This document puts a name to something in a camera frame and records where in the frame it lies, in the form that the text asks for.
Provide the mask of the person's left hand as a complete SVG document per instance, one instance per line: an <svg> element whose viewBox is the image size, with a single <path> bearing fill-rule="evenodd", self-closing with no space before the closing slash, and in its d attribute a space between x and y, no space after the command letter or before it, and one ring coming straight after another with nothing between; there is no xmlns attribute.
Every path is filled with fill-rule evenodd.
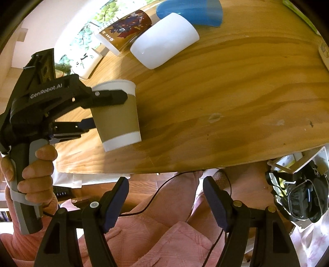
<svg viewBox="0 0 329 267"><path fill-rule="evenodd" d="M18 183L18 190L25 194L25 199L34 204L42 204L45 211L54 212L58 208L53 193L53 161L57 151L51 145L45 145L35 152L37 160L22 171L23 180Z"/></svg>

